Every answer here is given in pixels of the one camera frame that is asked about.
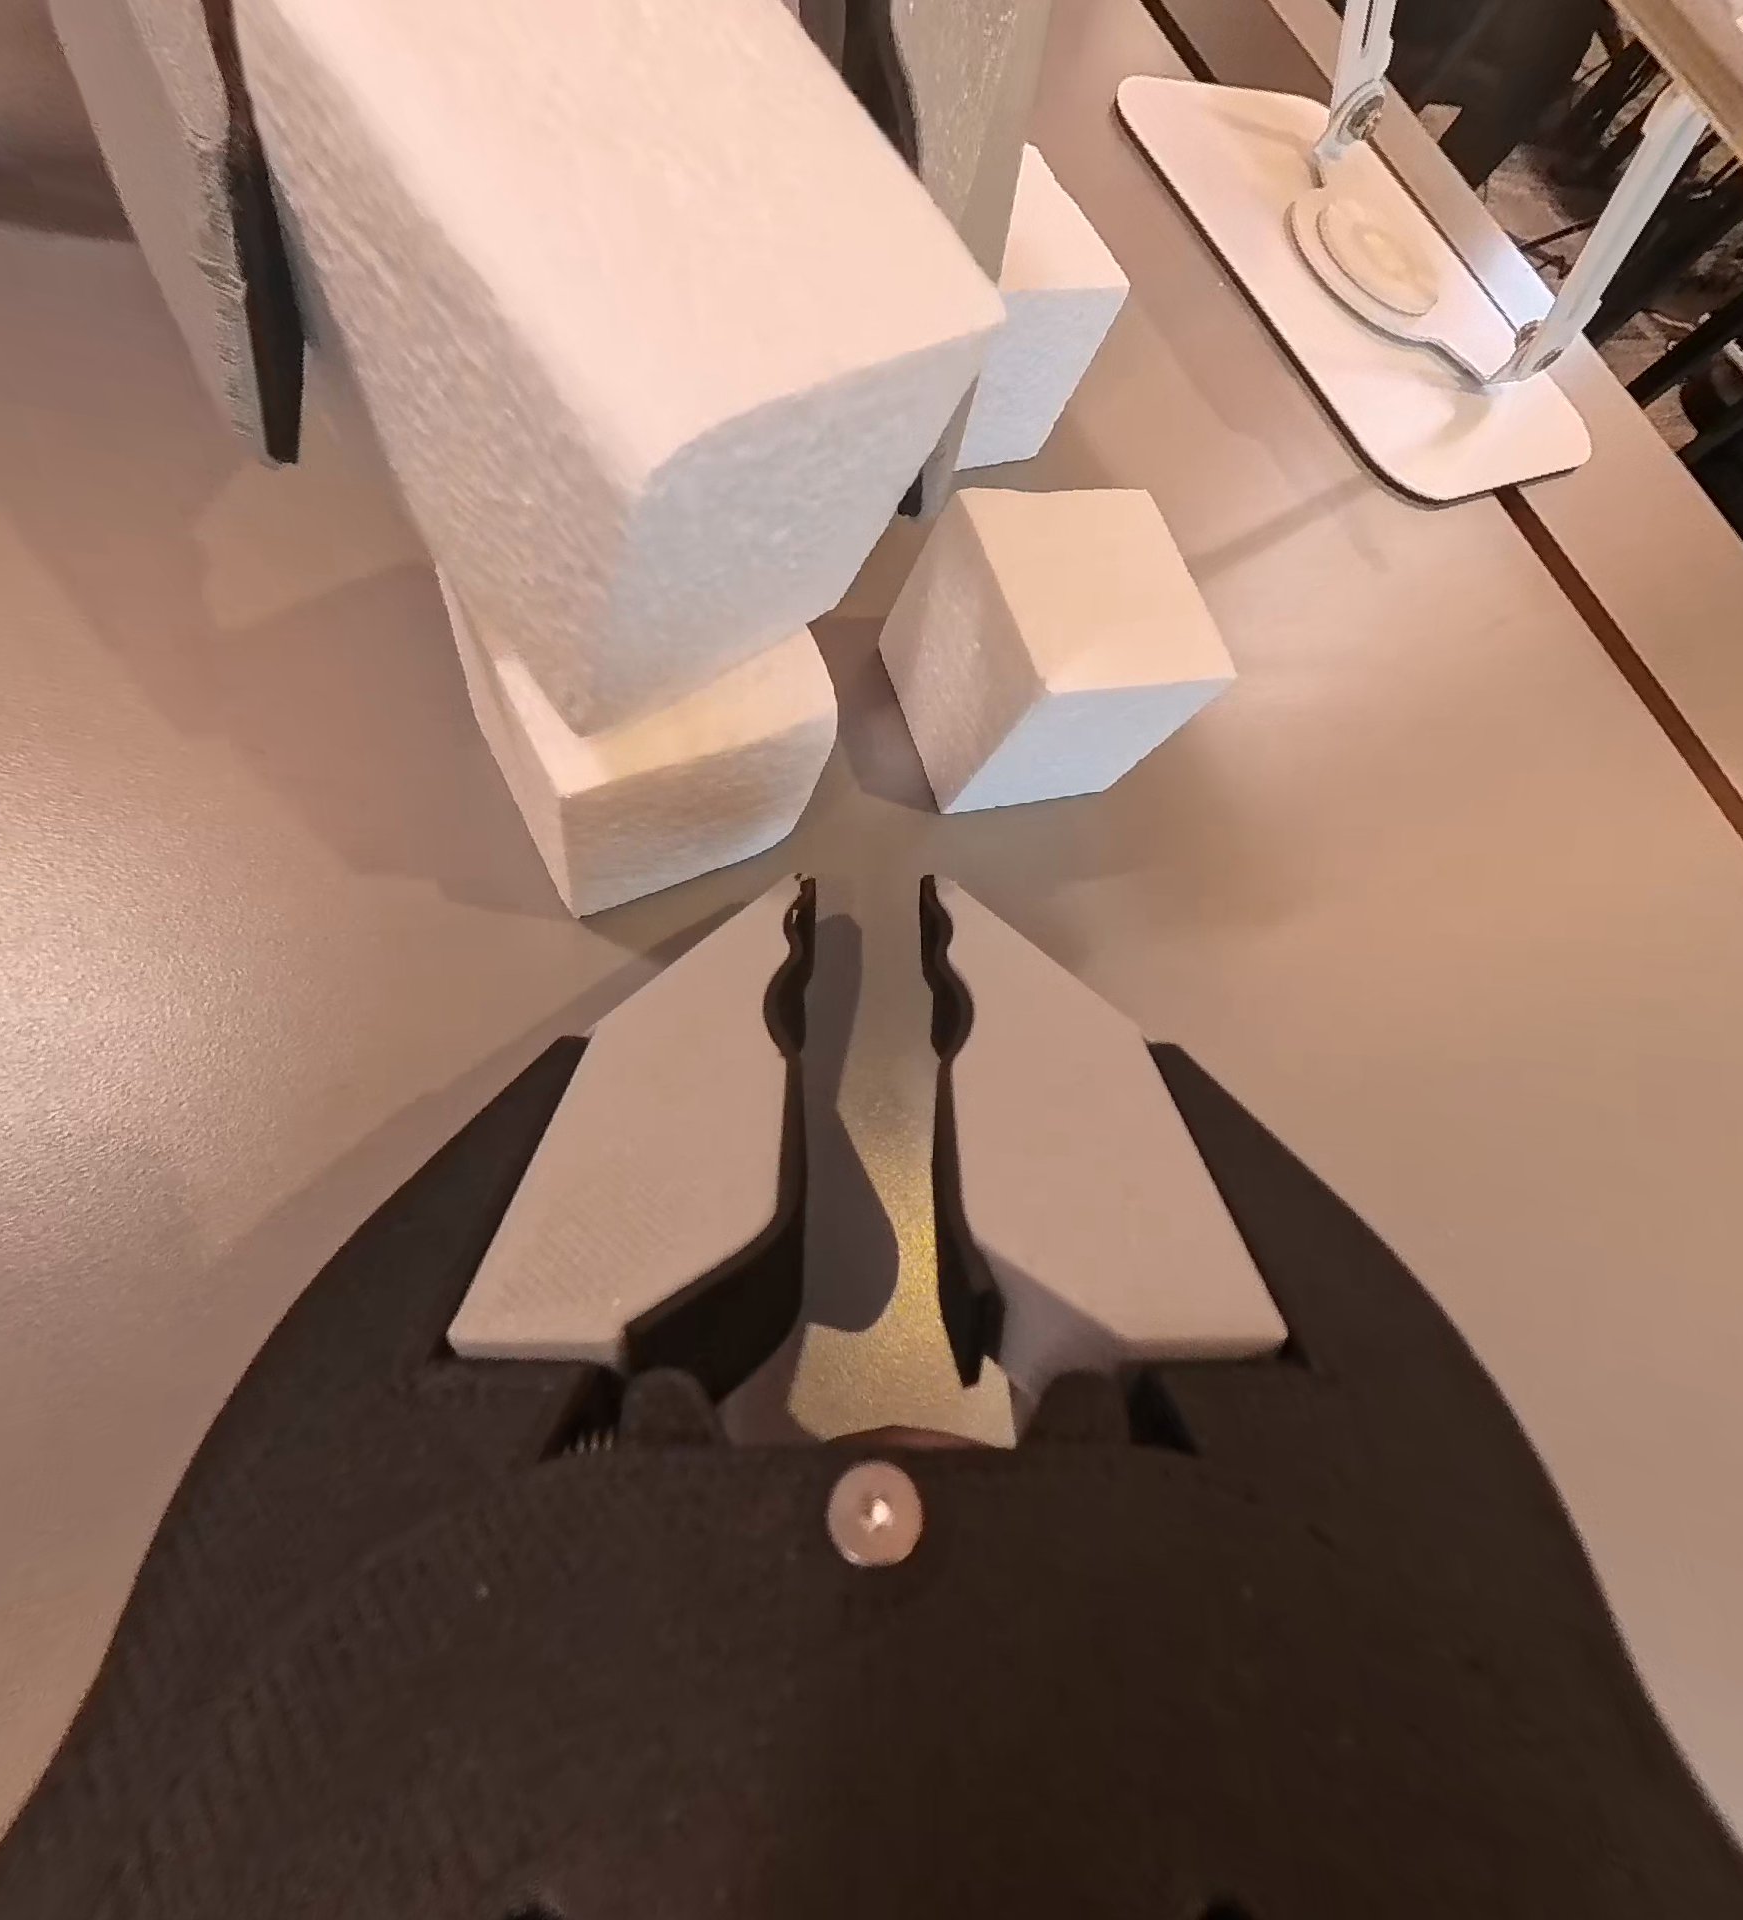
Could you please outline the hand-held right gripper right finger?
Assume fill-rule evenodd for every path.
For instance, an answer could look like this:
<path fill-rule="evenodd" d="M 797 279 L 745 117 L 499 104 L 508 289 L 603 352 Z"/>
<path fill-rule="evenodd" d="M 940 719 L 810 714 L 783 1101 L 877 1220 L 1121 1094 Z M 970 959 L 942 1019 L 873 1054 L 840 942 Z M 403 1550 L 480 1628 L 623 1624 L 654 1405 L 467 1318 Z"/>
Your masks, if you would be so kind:
<path fill-rule="evenodd" d="M 1250 1359 L 1288 1325 L 1142 1031 L 924 877 L 936 1290 L 965 1385 Z"/>

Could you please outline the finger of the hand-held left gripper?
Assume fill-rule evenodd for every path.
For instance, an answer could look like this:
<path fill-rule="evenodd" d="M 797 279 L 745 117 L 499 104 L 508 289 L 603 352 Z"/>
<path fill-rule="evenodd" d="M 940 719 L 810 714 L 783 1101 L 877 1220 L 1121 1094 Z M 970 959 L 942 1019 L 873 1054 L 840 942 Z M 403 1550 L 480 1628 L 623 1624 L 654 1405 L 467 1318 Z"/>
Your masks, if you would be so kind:
<path fill-rule="evenodd" d="M 913 189 L 883 192 L 854 234 L 887 329 L 906 325 L 922 337 L 951 292 L 948 248 L 926 238 L 924 201 L 1002 281 L 1048 21 L 1043 2 L 840 7 L 841 81 L 915 178 Z"/>
<path fill-rule="evenodd" d="M 52 30 L 193 368 L 273 467 L 302 453 L 306 325 L 234 2 L 56 2 Z"/>

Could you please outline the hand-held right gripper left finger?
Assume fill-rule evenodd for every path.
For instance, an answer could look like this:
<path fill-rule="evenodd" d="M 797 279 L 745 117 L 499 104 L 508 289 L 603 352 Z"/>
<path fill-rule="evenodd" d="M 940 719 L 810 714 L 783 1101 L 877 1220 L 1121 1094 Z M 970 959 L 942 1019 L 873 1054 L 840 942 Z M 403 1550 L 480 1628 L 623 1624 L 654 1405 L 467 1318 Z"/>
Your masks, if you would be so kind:
<path fill-rule="evenodd" d="M 697 1382 L 800 1321 L 818 887 L 787 877 L 599 1020 L 451 1323 L 467 1361 Z"/>

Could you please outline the white hard foam cube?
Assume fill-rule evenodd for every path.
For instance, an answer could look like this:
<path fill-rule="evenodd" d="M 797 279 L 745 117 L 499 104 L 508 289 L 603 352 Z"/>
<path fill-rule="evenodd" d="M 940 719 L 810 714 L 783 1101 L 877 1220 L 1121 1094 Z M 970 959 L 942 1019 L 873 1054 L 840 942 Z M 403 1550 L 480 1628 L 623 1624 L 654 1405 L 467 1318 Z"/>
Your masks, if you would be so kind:
<path fill-rule="evenodd" d="M 480 733 L 565 908 L 591 917 L 775 848 L 835 748 L 835 685 L 795 629 L 687 696 L 575 733 L 441 583 Z"/>
<path fill-rule="evenodd" d="M 957 470 L 1040 453 L 1128 296 L 1110 249 L 1031 142 L 999 286 L 1004 325 L 988 344 Z"/>
<path fill-rule="evenodd" d="M 480 640 L 579 736 L 828 613 L 1002 300 L 781 3 L 238 3 L 281 218 Z"/>
<path fill-rule="evenodd" d="M 1098 796 L 1237 676 L 1141 488 L 957 492 L 879 653 L 942 813 Z"/>

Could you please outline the white wooden document stand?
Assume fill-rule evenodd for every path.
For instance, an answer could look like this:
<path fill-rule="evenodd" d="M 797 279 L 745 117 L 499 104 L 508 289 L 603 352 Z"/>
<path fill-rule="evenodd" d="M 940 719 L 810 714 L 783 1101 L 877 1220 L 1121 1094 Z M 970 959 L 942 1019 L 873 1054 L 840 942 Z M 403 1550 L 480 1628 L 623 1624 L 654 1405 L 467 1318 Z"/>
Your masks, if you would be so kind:
<path fill-rule="evenodd" d="M 1328 102 L 1134 74 L 1114 114 L 1363 461 L 1431 507 L 1580 467 L 1550 369 L 1583 337 L 1699 137 L 1743 135 L 1743 3 L 1668 3 L 1696 47 L 1557 289 L 1513 323 L 1375 153 L 1396 3 L 1345 3 Z"/>

